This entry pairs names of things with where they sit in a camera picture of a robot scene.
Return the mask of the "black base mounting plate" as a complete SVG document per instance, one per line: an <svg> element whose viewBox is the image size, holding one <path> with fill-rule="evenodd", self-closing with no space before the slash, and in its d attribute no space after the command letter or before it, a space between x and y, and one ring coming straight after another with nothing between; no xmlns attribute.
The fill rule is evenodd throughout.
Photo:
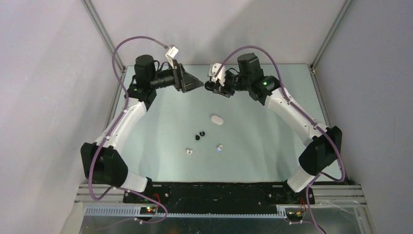
<svg viewBox="0 0 413 234"><path fill-rule="evenodd" d="M313 191L292 191L285 182L152 182L144 197L124 193L125 204L149 204L152 198L171 214L270 215L279 205L314 205Z"/></svg>

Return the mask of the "controller board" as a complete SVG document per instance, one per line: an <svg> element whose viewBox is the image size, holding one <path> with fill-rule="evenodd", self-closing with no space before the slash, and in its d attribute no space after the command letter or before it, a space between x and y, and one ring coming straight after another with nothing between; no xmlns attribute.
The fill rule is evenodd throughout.
<svg viewBox="0 0 413 234"><path fill-rule="evenodd" d="M290 224L293 223L302 223L304 220L306 211L297 211L297 212L287 212L286 213L286 221Z"/></svg>
<svg viewBox="0 0 413 234"><path fill-rule="evenodd" d="M145 206L141 207L139 214L140 215L155 215L157 213L157 207Z"/></svg>

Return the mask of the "black earbud charging case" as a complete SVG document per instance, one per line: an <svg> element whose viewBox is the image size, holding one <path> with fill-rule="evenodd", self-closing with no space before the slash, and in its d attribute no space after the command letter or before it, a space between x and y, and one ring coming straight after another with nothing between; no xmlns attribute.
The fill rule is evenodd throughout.
<svg viewBox="0 0 413 234"><path fill-rule="evenodd" d="M215 83L211 81L207 81L204 84L206 90L213 92L215 90Z"/></svg>

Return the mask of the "right controller board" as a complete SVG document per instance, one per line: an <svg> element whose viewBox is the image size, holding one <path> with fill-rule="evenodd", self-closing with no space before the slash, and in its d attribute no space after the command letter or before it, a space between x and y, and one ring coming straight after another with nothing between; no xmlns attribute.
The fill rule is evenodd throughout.
<svg viewBox="0 0 413 234"><path fill-rule="evenodd" d="M297 211L297 212L287 212L286 213L286 221L290 224L293 223L302 223L304 220L306 211Z"/></svg>

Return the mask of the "aluminium frame rail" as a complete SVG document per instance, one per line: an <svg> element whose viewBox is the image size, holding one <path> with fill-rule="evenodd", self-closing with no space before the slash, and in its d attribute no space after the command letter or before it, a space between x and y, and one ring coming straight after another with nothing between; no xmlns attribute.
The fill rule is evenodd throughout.
<svg viewBox="0 0 413 234"><path fill-rule="evenodd" d="M314 185L299 193L279 183L155 183L141 198L119 189L94 187L93 200L85 184L75 203L87 215L142 217L285 218L317 208L359 208L367 203L358 185Z"/></svg>

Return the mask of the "white earbud charging case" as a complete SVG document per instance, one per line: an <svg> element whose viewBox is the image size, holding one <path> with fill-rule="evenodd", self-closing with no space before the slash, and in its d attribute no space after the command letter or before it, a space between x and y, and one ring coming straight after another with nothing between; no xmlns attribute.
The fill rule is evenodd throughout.
<svg viewBox="0 0 413 234"><path fill-rule="evenodd" d="M224 123L224 119L218 115L212 115L210 119L213 123L217 125L222 125Z"/></svg>

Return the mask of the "left controller board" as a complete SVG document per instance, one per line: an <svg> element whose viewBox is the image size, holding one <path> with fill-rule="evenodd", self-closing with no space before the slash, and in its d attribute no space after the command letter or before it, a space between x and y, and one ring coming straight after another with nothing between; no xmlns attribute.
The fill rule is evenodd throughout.
<svg viewBox="0 0 413 234"><path fill-rule="evenodd" d="M140 215L155 215L157 213L157 207L145 206L141 207L139 214Z"/></svg>

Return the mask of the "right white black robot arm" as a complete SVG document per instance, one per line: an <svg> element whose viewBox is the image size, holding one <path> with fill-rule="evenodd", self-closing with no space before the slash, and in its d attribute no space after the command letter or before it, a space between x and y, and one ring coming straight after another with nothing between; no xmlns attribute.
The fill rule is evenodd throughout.
<svg viewBox="0 0 413 234"><path fill-rule="evenodd" d="M264 74L254 53L239 56L237 62L239 70L236 73L221 63L211 65L205 88L227 98L236 91L247 91L254 101L274 111L298 135L306 148L283 191L285 201L295 204L302 199L302 190L338 159L342 131L337 126L330 128L316 120L295 103L280 78Z"/></svg>

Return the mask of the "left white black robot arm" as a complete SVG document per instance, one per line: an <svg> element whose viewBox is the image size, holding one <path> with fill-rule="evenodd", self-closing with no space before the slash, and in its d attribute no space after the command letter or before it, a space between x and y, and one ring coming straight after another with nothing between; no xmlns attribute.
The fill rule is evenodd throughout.
<svg viewBox="0 0 413 234"><path fill-rule="evenodd" d="M80 149L85 177L91 183L133 190L142 203L148 203L154 197L153 188L147 185L149 178L132 172L122 158L122 150L133 127L149 110L157 89L172 86L186 93L204 85L175 59L165 70L156 67L155 63L151 55L135 59L135 74L122 110L100 137L93 143L85 142Z"/></svg>

